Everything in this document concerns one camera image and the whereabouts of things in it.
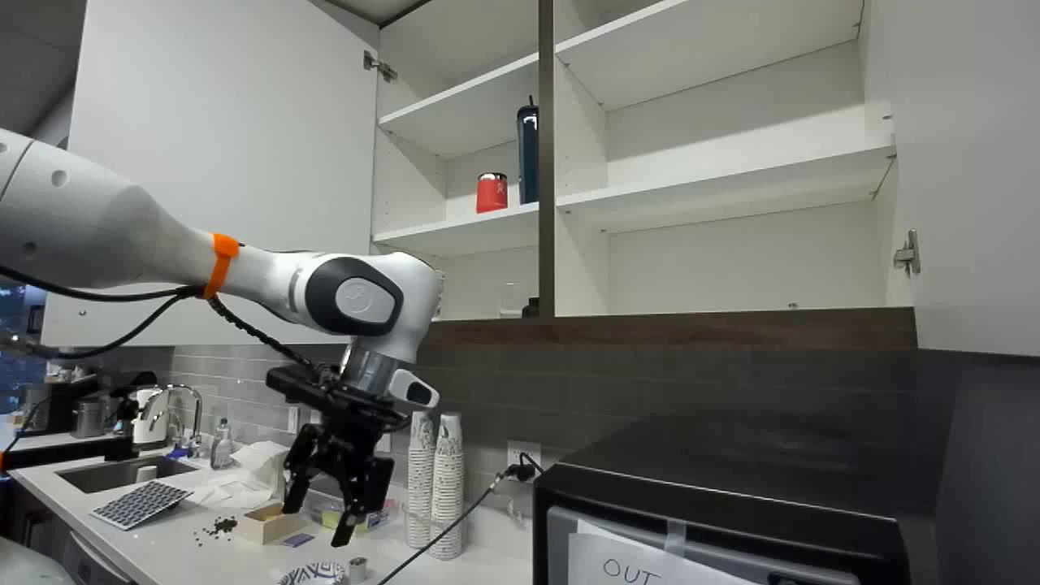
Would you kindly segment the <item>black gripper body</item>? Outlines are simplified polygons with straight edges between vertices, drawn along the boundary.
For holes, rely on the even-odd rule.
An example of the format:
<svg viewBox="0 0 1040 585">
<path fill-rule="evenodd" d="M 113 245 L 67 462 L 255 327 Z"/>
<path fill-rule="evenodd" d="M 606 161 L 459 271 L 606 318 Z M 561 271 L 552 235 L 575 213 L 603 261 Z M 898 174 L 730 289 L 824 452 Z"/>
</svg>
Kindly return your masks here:
<svg viewBox="0 0 1040 585">
<path fill-rule="evenodd" d="M 344 505 L 382 506 L 393 462 L 379 456 L 379 442 L 407 426 L 413 409 L 435 409 L 439 391 L 409 366 L 365 362 L 344 374 L 283 363 L 266 369 L 266 388 L 291 403 L 311 405 L 283 462 L 291 471 L 316 471 L 340 480 Z"/>
</svg>

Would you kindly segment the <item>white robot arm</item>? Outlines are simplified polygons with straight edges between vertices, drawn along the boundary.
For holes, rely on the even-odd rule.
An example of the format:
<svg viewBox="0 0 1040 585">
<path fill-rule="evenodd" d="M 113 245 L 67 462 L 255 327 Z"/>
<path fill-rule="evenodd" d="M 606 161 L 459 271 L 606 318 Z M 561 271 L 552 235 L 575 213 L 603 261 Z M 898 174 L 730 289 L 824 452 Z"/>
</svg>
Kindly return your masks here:
<svg viewBox="0 0 1040 585">
<path fill-rule="evenodd" d="M 413 374 L 439 304 L 439 272 L 409 253 L 277 253 L 174 217 L 146 187 L 53 142 L 0 133 L 0 263 L 50 293 L 113 300 L 251 300 L 283 321 L 349 342 L 344 362 L 301 355 L 266 388 L 319 415 L 306 421 L 283 471 L 285 509 L 329 473 L 342 490 L 336 540 L 386 499 L 393 462 L 379 442 L 433 409 L 439 391 Z"/>
</svg>

